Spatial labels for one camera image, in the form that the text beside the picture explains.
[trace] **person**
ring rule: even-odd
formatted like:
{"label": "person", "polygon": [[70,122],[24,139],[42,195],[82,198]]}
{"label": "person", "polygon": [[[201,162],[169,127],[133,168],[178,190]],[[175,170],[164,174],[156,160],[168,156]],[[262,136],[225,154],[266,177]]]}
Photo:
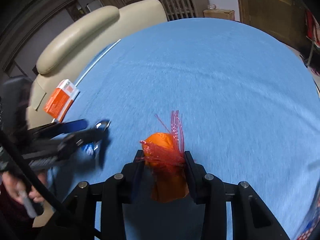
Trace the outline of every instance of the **person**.
{"label": "person", "polygon": [[[8,224],[19,239],[33,240],[36,238],[41,228],[33,228],[33,221],[26,209],[23,206],[23,200],[18,192],[25,190],[23,182],[11,175],[9,172],[4,172],[0,182],[0,210],[6,218]],[[38,174],[38,179],[46,185],[47,175],[45,171]],[[42,203],[44,198],[32,186],[29,193],[29,198],[36,203]]]}

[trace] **blue tablecloth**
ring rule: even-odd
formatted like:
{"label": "blue tablecloth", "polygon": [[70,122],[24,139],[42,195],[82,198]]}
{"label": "blue tablecloth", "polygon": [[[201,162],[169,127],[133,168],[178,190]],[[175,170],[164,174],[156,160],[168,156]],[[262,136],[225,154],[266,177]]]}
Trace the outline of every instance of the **blue tablecloth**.
{"label": "blue tablecloth", "polygon": [[[171,110],[179,110],[185,149],[196,162],[225,182],[248,181],[295,236],[319,180],[320,101],[311,75],[284,44],[234,21],[172,21],[121,40],[78,88],[65,121],[109,118],[111,142],[103,169],[81,152],[60,168],[59,198],[82,180],[120,172],[141,149],[139,140],[164,131],[155,114],[168,125]],[[154,202],[151,187],[146,171],[135,204],[124,205],[127,239],[199,239],[204,206],[189,196]]]}

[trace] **orange box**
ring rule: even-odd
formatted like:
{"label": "orange box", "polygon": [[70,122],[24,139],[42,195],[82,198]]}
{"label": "orange box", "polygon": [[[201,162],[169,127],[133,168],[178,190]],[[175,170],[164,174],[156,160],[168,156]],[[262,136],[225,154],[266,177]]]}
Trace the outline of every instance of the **orange box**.
{"label": "orange box", "polygon": [[43,110],[59,122],[62,122],[78,94],[79,89],[70,80],[64,79],[53,91]]}

